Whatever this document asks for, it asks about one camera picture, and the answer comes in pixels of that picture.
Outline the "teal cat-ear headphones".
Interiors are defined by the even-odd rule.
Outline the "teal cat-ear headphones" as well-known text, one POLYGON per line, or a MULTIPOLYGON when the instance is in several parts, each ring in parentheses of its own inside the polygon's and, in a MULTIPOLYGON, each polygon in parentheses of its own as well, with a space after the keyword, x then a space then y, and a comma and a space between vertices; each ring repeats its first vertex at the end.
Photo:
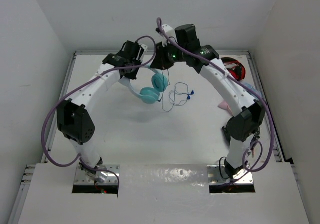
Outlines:
POLYGON ((169 85, 168 78, 162 74, 158 69, 153 69, 150 66, 146 66, 145 69, 148 69, 154 73, 151 79, 152 87, 144 87, 139 92, 137 92, 129 78, 123 77, 119 83, 127 87, 132 95, 139 98, 142 102, 146 104, 154 104, 160 101, 161 93, 164 93, 169 85))

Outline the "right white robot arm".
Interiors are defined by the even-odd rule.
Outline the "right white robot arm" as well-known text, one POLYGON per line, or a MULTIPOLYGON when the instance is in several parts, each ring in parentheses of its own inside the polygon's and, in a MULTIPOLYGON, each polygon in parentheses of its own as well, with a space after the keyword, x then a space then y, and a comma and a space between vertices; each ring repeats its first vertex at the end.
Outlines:
POLYGON ((202 45, 193 24, 175 29, 159 24, 156 28, 162 36, 152 67, 169 69, 177 62, 185 62, 205 78, 226 101, 232 117, 222 127, 229 152, 224 160, 228 179, 247 167, 245 156, 259 140, 260 126, 266 109, 253 91, 234 78, 225 67, 219 53, 211 45, 202 45))

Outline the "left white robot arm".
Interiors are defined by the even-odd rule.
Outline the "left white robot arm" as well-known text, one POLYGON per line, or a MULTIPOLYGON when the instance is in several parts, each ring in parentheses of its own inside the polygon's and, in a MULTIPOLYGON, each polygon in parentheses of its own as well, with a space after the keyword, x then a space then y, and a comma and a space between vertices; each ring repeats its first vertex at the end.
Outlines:
POLYGON ((89 80, 90 84, 80 88, 70 97, 65 98, 57 107, 57 127, 69 139, 81 160, 89 167, 96 168, 102 158, 91 138, 95 125, 91 113, 96 103, 123 76, 137 69, 113 70, 116 67, 141 65, 148 46, 127 41, 116 53, 110 53, 89 80))

